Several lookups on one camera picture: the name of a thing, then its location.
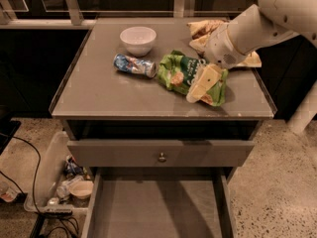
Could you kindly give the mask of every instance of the white bowl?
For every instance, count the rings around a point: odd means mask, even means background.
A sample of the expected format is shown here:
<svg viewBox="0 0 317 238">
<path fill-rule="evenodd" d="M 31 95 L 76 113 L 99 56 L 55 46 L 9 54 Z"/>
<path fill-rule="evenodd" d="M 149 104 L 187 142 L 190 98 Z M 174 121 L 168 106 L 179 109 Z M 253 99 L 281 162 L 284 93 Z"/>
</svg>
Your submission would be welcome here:
<svg viewBox="0 0 317 238">
<path fill-rule="evenodd" d="M 156 31 L 146 27 L 128 28 L 120 34 L 122 44 L 135 57 L 145 56 L 152 49 L 156 38 Z"/>
<path fill-rule="evenodd" d="M 79 199 L 86 199 L 91 195 L 93 182 L 91 180 L 80 180 L 69 187 L 69 192 Z"/>
</svg>

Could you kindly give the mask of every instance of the granite floor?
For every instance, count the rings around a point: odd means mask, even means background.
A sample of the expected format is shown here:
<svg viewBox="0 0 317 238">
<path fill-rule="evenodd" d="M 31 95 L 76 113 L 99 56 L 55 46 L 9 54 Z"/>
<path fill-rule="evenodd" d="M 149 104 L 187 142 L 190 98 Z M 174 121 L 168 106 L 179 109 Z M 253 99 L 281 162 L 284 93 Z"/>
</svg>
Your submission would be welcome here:
<svg viewBox="0 0 317 238">
<path fill-rule="evenodd" d="M 41 154 L 54 133 L 62 130 L 58 120 L 15 120 L 22 122 L 15 136 L 33 143 Z M 283 120 L 266 121 L 255 142 L 229 184 L 239 237 L 317 237 L 317 121 L 300 135 Z M 37 161 L 32 148 L 13 139 L 0 156 L 0 170 L 30 192 Z M 0 237 L 29 237 L 36 217 L 22 204 L 1 202 Z M 46 221 L 43 233 L 56 225 Z"/>
</svg>

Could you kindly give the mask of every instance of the green chip bag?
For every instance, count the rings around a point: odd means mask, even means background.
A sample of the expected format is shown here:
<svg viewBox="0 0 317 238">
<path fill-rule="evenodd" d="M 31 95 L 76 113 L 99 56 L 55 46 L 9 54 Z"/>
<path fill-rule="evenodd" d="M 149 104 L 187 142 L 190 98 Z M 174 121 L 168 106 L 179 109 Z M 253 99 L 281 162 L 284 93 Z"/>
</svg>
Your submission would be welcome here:
<svg viewBox="0 0 317 238">
<path fill-rule="evenodd" d="M 181 52 L 173 51 L 166 55 L 159 63 L 158 82 L 168 90 L 187 95 L 199 67 L 207 65 L 206 59 L 192 59 Z M 221 70 L 221 78 L 214 84 L 200 100 L 211 106 L 220 106 L 225 102 L 225 88 L 228 71 Z"/>
</svg>

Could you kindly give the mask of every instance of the open drawer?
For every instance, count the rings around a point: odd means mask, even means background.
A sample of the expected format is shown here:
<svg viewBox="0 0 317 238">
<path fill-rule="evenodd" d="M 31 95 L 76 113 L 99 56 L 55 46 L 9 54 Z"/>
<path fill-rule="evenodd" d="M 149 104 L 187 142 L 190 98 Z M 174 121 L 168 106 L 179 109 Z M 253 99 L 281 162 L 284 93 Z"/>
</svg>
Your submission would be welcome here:
<svg viewBox="0 0 317 238">
<path fill-rule="evenodd" d="M 221 168 L 99 168 L 82 237 L 237 237 Z"/>
<path fill-rule="evenodd" d="M 85 167 L 239 167 L 254 142 L 243 140 L 79 140 L 68 147 Z"/>
</svg>

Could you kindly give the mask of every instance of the bottle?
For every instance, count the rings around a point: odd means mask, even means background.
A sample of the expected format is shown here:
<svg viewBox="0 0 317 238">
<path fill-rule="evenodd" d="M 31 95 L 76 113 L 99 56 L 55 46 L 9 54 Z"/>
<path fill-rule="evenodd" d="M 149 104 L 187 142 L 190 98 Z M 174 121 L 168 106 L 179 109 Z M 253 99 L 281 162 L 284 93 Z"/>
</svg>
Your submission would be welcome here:
<svg viewBox="0 0 317 238">
<path fill-rule="evenodd" d="M 0 181 L 0 198 L 6 202 L 13 202 L 18 197 L 18 192 L 5 181 Z"/>
<path fill-rule="evenodd" d="M 83 176 L 76 176 L 72 179 L 67 179 L 60 184 L 60 186 L 57 188 L 56 192 L 57 192 L 57 195 L 61 201 L 66 201 L 69 199 L 69 195 L 70 195 L 69 187 L 73 183 L 80 181 L 80 180 L 83 180 Z"/>
</svg>

